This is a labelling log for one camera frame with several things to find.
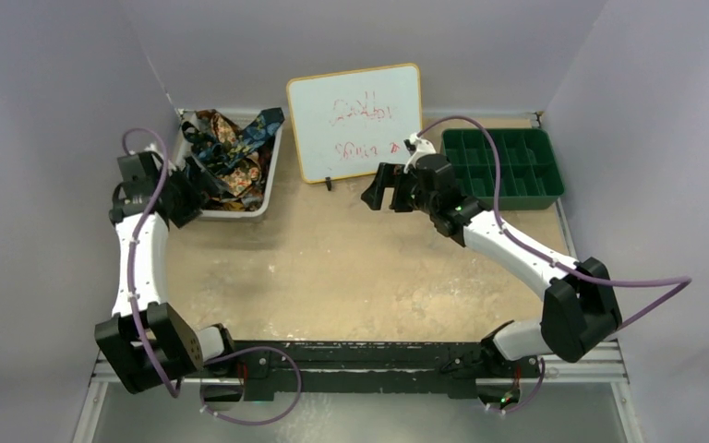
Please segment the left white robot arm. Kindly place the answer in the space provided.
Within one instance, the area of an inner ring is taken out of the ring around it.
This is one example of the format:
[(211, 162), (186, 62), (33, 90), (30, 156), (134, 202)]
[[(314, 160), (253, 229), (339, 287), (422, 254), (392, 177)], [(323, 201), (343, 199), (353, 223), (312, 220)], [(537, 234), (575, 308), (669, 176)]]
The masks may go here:
[(203, 368), (228, 377), (238, 352), (221, 324), (194, 329), (170, 305), (166, 246), (170, 227), (201, 213), (199, 192), (160, 153), (145, 150), (118, 158), (122, 175), (108, 217), (119, 243), (119, 281), (109, 319), (94, 340), (123, 387), (132, 394), (178, 382)]

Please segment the blue floral necktie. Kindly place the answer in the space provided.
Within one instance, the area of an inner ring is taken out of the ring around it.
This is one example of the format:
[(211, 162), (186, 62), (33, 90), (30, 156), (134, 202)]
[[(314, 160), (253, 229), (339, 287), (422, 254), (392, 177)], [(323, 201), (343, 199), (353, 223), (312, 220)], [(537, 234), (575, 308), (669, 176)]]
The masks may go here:
[(191, 145), (191, 156), (214, 175), (227, 175), (240, 161), (275, 138), (284, 122), (282, 108), (262, 110), (246, 126), (218, 110), (193, 112), (196, 123), (185, 119), (180, 129)]

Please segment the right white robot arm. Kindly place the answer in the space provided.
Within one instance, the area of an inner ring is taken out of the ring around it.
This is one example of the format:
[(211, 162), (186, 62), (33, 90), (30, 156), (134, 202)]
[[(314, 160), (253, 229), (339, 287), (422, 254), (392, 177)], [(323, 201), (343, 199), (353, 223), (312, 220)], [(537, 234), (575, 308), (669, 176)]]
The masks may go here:
[(425, 213), (442, 236), (498, 263), (542, 301), (538, 319), (509, 321), (483, 340), (485, 370), (502, 376), (528, 356), (554, 354), (568, 363), (616, 332), (623, 323), (607, 267), (554, 251), (498, 218), (485, 201), (467, 196), (454, 167), (440, 154), (409, 165), (383, 162), (361, 199), (380, 210)]

